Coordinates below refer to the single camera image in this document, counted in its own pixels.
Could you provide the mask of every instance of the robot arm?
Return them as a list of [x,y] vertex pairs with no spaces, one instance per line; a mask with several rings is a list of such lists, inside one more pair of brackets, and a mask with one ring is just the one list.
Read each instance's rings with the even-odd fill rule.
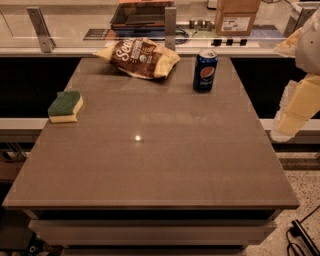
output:
[[296,66],[320,75],[320,8],[303,25],[296,46]]
[[288,49],[290,43],[294,44],[296,66],[308,74],[299,83],[290,81],[285,88],[270,133],[278,142],[293,138],[320,111],[320,8],[282,46]]

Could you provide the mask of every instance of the sponge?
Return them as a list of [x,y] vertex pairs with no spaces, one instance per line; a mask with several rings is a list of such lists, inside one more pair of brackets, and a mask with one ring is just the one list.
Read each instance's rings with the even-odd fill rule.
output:
[[57,98],[48,109],[52,123],[77,122],[77,113],[83,105],[83,99],[78,91],[58,92]]

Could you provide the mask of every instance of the soda can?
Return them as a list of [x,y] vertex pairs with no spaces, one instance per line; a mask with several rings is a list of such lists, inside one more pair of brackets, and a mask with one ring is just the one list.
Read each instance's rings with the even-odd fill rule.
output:
[[197,55],[193,77],[193,89],[197,92],[210,92],[218,64],[217,53],[213,50],[202,50]]

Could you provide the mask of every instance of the snack bag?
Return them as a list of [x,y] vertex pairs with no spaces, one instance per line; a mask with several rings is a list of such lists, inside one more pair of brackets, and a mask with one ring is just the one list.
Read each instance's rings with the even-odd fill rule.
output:
[[297,29],[286,40],[278,44],[275,47],[274,52],[284,57],[296,57],[296,46],[301,30],[302,28]]
[[166,78],[180,61],[179,55],[147,38],[124,39],[94,55],[132,77]]

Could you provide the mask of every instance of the table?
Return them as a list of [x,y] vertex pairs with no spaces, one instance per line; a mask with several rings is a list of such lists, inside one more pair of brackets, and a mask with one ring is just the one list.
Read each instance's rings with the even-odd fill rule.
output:
[[260,243],[299,203],[230,59],[207,94],[194,62],[142,80],[82,59],[78,123],[46,124],[3,206],[50,244]]

